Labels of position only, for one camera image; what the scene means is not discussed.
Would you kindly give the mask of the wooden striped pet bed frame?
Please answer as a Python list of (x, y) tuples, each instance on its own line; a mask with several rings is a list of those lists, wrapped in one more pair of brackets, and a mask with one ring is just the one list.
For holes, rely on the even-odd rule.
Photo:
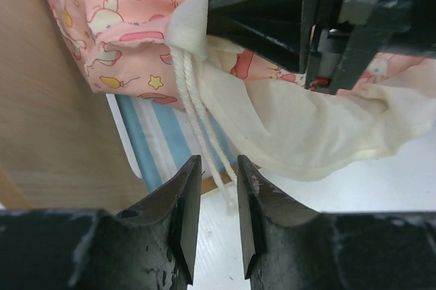
[(184, 1), (1, 0), (1, 171), (33, 207), (116, 211), (144, 196), (109, 94), (157, 128), (140, 148), (159, 180), (202, 152), (166, 46)]

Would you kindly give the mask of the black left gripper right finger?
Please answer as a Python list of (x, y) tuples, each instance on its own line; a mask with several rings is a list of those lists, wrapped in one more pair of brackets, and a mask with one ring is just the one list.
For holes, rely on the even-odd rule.
[(434, 212), (317, 212), (244, 155), (237, 195), (252, 289), (434, 289)]

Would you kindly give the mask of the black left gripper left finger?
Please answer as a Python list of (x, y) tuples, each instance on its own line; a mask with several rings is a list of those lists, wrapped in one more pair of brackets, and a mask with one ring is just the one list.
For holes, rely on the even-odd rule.
[(186, 289), (193, 282), (202, 160), (134, 205), (1, 211), (2, 289)]

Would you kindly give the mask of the pink unicorn print mattress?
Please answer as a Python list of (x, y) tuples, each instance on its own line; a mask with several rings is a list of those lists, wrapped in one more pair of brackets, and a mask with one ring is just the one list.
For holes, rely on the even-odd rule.
[(226, 136), (256, 165), (299, 181), (396, 154), (435, 124), (435, 61), (378, 53), (336, 95), (304, 74), (206, 34), (207, 0), (47, 0), (84, 79), (187, 113), (215, 184)]

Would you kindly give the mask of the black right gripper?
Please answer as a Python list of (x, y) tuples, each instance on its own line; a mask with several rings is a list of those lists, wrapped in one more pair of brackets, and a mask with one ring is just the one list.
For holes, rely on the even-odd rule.
[(435, 0), (209, 0), (207, 34), (335, 94), (380, 52), (434, 58)]

